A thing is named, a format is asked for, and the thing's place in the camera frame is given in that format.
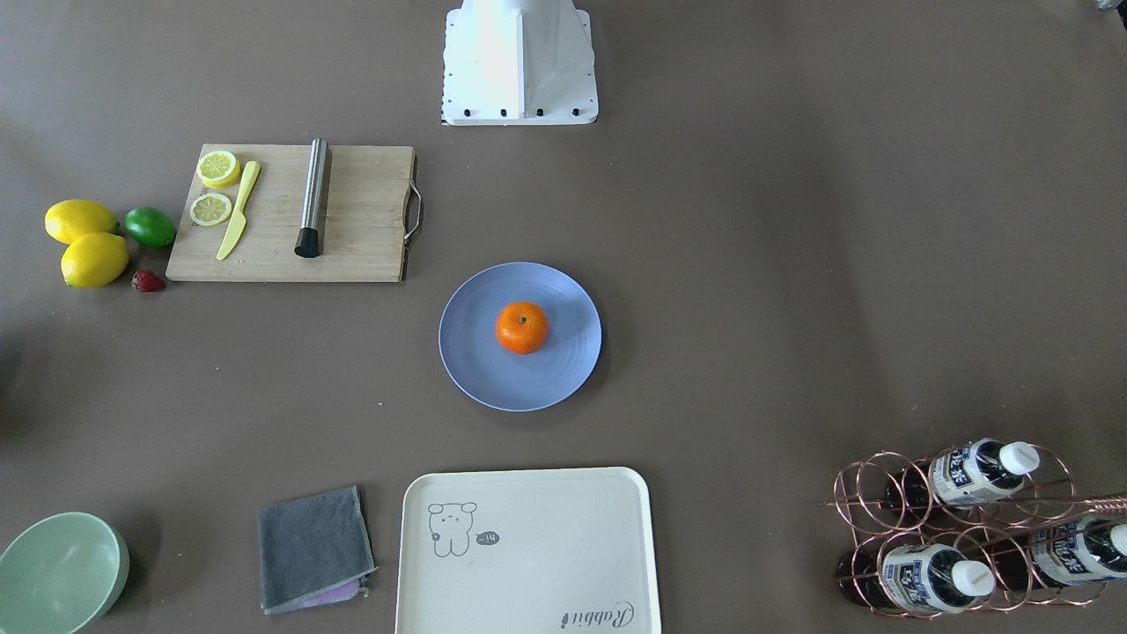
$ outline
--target bottle cap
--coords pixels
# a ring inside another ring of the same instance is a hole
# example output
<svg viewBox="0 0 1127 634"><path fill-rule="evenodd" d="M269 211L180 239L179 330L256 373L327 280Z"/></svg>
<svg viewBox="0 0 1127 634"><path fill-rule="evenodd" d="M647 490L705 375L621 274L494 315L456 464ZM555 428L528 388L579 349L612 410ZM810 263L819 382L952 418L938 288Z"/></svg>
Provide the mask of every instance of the bottle cap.
<svg viewBox="0 0 1127 634"><path fill-rule="evenodd" d="M997 456L1005 471L1014 475L1026 475L1041 464L1041 456L1028 443L1011 443L1002 447Z"/></svg>
<svg viewBox="0 0 1127 634"><path fill-rule="evenodd" d="M994 591L994 573L982 562L958 562L951 566L951 581L968 597L985 597Z"/></svg>
<svg viewBox="0 0 1127 634"><path fill-rule="evenodd" d="M1111 527L1111 547L1127 555L1127 524Z"/></svg>

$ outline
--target dark bottle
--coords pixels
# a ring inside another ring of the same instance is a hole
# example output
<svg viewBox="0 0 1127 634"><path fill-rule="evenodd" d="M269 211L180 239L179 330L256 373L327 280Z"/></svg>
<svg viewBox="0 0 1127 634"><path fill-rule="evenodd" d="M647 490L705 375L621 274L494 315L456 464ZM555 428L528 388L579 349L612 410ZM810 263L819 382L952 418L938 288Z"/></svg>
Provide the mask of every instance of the dark bottle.
<svg viewBox="0 0 1127 634"><path fill-rule="evenodd" d="M925 517L931 492L935 502L957 507L970 507L983 502L1003 500L1021 490L1026 474L1040 465L1037 449L1027 443L1003 445L992 438L970 443L951 453L943 454L930 464L921 465L931 481L928 483L914 468L904 470L896 484L885 489L881 506L905 510L905 517L913 520Z"/></svg>
<svg viewBox="0 0 1127 634"><path fill-rule="evenodd" d="M1015 592L1031 588L1064 588L1127 579L1127 524L1091 516L1059 524L993 547L999 577Z"/></svg>
<svg viewBox="0 0 1127 634"><path fill-rule="evenodd" d="M960 613L994 591L994 574L980 562L943 546L899 546L885 553L877 566L870 555L859 553L837 564L838 577L876 573L841 580L842 592L854 604L920 616Z"/></svg>

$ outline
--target cutting board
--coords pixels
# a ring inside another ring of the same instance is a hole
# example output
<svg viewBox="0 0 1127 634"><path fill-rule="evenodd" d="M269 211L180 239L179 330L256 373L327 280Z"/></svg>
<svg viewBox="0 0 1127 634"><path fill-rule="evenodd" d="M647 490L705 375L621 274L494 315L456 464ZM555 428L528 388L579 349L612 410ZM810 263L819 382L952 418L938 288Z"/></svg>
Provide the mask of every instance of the cutting board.
<svg viewBox="0 0 1127 634"><path fill-rule="evenodd" d="M201 282L398 282L403 278L407 207L415 169L408 146L330 145L325 251L293 252L309 173L309 145L205 144L199 155L228 150L263 166L247 202L247 227L227 259L215 259L227 222L201 226L192 202L216 190L233 203L239 184L208 189L194 175L172 243L167 275Z"/></svg>

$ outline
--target green bowl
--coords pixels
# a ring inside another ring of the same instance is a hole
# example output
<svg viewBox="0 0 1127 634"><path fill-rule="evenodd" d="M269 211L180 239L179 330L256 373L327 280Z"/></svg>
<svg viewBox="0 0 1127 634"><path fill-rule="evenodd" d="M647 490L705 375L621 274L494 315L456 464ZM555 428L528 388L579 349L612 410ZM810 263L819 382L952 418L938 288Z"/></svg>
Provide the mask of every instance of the green bowl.
<svg viewBox="0 0 1127 634"><path fill-rule="evenodd" d="M130 553L89 514L39 520L0 555L0 633L72 634L122 593Z"/></svg>

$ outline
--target yellow knife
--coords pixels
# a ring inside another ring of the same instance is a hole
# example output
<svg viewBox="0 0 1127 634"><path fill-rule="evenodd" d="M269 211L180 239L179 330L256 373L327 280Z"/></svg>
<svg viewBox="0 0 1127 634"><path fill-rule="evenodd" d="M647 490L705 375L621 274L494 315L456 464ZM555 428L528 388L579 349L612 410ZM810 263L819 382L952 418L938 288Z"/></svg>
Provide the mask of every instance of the yellow knife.
<svg viewBox="0 0 1127 634"><path fill-rule="evenodd" d="M258 180L258 172L261 170L263 163L257 160L248 160L247 164L242 166L239 195L234 198L234 208L231 209L231 218L227 221L227 233L223 234L223 242L219 244L215 259L227 259L234 244L239 243L242 230L247 227L247 214L243 213L243 208L247 206L247 198L250 197L250 190L255 188L255 181Z"/></svg>

